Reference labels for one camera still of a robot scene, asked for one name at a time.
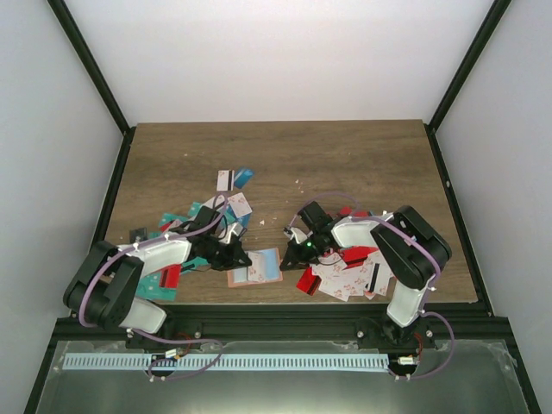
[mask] black beam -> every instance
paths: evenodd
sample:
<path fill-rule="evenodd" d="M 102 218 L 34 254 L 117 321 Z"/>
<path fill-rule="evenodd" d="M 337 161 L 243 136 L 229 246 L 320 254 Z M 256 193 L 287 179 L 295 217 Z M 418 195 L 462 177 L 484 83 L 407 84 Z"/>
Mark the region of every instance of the black beam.
<path fill-rule="evenodd" d="M 96 231 L 94 232 L 94 237 L 92 238 L 92 244 L 103 240 L 105 238 L 105 234 L 107 233 L 107 228 L 110 225 L 111 213 L 113 212 L 115 200 L 119 191 L 119 185 L 121 184 L 122 173 L 124 172 L 124 167 L 127 165 L 132 140 L 135 138 L 135 131 L 136 127 L 131 128 L 122 138 L 121 148 L 119 149 L 115 167 L 113 168 L 113 173 L 111 174 L 110 185 L 107 189 L 105 199 L 103 200 L 103 206 L 100 211 L 100 217 L 97 220 Z"/>
<path fill-rule="evenodd" d="M 129 123 L 122 114 L 121 108 L 119 108 L 119 104 L 115 100 L 113 93 L 111 93 L 111 89 L 107 85 L 99 66 L 94 60 L 92 52 L 86 45 L 85 38 L 80 33 L 77 23 L 72 18 L 66 2 L 64 0 L 48 0 L 48 3 L 60 21 L 60 25 L 66 32 L 66 35 L 74 47 L 75 52 L 77 52 L 81 62 L 83 62 L 83 65 L 90 75 L 92 82 L 96 86 L 97 91 L 102 97 L 105 106 L 107 106 L 111 116 L 113 116 L 117 127 L 119 127 L 122 134 L 128 133 L 130 130 Z"/>
<path fill-rule="evenodd" d="M 477 59 L 480 57 L 481 52 L 483 52 L 485 45 L 491 38 L 492 32 L 494 32 L 494 29 L 498 26 L 500 19 L 502 18 L 502 15 L 506 12 L 506 9 L 508 9 L 510 2 L 511 0 L 495 0 L 492 3 L 491 8 L 486 14 L 485 20 L 481 23 L 480 29 L 475 35 L 472 44 L 464 56 L 464 59 L 460 63 L 455 76 L 452 78 L 445 95 L 442 97 L 441 103 L 431 118 L 430 128 L 433 132 L 436 132 L 439 129 L 442 120 L 449 112 L 456 96 L 460 92 L 464 82 L 466 82 L 469 73 L 474 68 L 475 62 L 477 62 Z"/>
<path fill-rule="evenodd" d="M 475 293 L 480 302 L 482 302 L 486 311 L 492 315 L 492 305 L 489 295 L 485 288 L 485 282 L 481 276 L 481 270 L 475 258 L 474 247 L 472 242 L 469 240 L 469 235 L 467 234 L 466 224 L 462 218 L 462 213 L 460 211 L 460 206 L 458 205 L 458 200 L 456 199 L 455 190 L 453 189 L 452 183 L 450 181 L 449 172 L 445 165 L 445 161 L 442 157 L 441 149 L 439 148 L 439 143 L 435 133 L 432 131 L 431 126 L 425 125 L 425 131 L 430 141 L 431 152 L 435 158 L 437 165 L 437 171 L 441 177 L 442 187 L 445 190 L 445 195 L 448 200 L 448 207 L 452 213 L 452 218 L 455 221 L 456 231 L 458 232 L 458 237 L 460 238 L 460 243 L 462 245 L 462 251 L 466 257 L 467 268 L 472 276 L 472 281 L 474 283 Z"/>

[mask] white grille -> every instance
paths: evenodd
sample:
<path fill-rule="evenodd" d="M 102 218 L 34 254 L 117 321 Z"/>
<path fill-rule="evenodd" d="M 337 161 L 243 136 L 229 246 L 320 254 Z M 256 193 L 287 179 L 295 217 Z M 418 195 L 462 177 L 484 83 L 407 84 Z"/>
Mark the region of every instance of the white grille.
<path fill-rule="evenodd" d="M 195 371 L 213 354 L 189 354 L 162 361 L 155 370 Z M 150 354 L 66 354 L 65 370 L 138 371 L 149 367 Z M 386 354 L 223 354 L 211 371 L 355 371 L 387 372 Z"/>

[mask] metal frame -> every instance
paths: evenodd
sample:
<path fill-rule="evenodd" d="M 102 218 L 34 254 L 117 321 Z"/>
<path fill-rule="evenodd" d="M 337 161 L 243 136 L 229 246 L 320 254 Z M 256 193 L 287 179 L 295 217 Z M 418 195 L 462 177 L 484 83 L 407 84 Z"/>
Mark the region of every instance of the metal frame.
<path fill-rule="evenodd" d="M 110 222 L 116 194 L 134 138 L 135 127 L 131 128 L 124 118 L 65 1 L 47 1 L 91 76 L 98 93 L 121 130 L 123 137 L 110 186 L 93 237 L 93 242 L 97 242 L 105 237 Z M 491 302 L 486 292 L 474 250 L 467 234 L 466 225 L 462 219 L 461 210 L 457 203 L 454 189 L 450 184 L 449 174 L 436 138 L 436 131 L 439 129 L 510 2 L 511 0 L 495 0 L 493 2 L 442 101 L 437 107 L 430 124 L 425 125 L 431 151 L 435 158 L 437 170 L 442 180 L 443 189 L 447 196 L 448 205 L 455 221 L 478 298 L 478 301 L 472 304 L 428 304 L 427 309 L 428 311 L 437 311 L 444 315 L 451 322 L 455 335 L 460 339 L 504 340 L 511 356 L 517 361 L 517 377 L 522 386 L 530 412 L 538 413 L 541 411 L 529 377 L 525 371 L 524 363 L 508 319 L 495 317 L 492 313 Z M 358 323 L 367 318 L 380 318 L 385 313 L 386 304 L 168 305 L 166 309 L 171 315 L 172 324 L 176 329 L 187 332 L 199 330 L 203 336 L 215 337 L 222 341 L 277 341 L 290 339 L 294 341 L 358 340 L 360 346 L 370 348 L 369 342 L 362 339 L 359 340 L 356 337 Z M 431 329 L 436 339 L 447 338 L 448 333 L 441 324 L 432 323 Z M 127 337 L 122 329 L 113 331 L 86 329 L 78 324 L 76 318 L 59 319 L 53 330 L 52 339 L 48 344 L 44 360 L 41 364 L 41 370 L 34 383 L 34 388 L 25 410 L 26 413 L 35 412 L 38 406 L 41 390 L 44 386 L 57 342 L 70 340 L 126 341 Z M 143 338 L 142 340 L 135 338 L 131 342 L 128 342 L 128 344 L 130 347 L 155 348 L 152 342 L 143 340 Z"/>

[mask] vent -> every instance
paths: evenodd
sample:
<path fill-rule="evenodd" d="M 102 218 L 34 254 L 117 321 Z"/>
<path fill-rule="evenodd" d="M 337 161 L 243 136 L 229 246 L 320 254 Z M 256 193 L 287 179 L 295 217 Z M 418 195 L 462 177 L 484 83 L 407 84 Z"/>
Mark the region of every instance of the vent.
<path fill-rule="evenodd" d="M 213 354 L 189 354 L 178 361 L 162 361 L 160 371 L 195 371 Z M 66 354 L 64 370 L 141 371 L 151 354 Z M 354 371 L 386 373 L 386 354 L 223 354 L 211 371 Z"/>

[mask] wooden table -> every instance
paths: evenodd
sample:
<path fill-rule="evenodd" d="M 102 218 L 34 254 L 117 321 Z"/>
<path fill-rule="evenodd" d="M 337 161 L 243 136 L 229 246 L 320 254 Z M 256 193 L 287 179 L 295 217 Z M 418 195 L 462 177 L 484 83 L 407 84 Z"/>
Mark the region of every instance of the wooden table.
<path fill-rule="evenodd" d="M 155 231 L 164 212 L 185 215 L 193 201 L 203 203 L 214 195 L 218 170 L 240 166 L 255 173 L 243 189 L 254 211 L 245 249 L 277 247 L 283 257 L 287 239 L 282 228 L 305 200 L 322 192 L 351 194 L 376 214 L 410 204 L 453 249 L 430 300 L 477 300 L 427 136 L 417 120 L 140 124 L 106 239 L 126 243 L 131 229 Z M 348 203 L 340 198 L 320 202 L 328 212 Z M 181 277 L 176 302 L 341 303 L 321 292 L 314 297 L 301 292 L 295 287 L 300 275 L 285 272 L 283 282 L 230 289 L 226 273 L 188 273 Z M 388 301 L 391 292 L 373 301 Z"/>

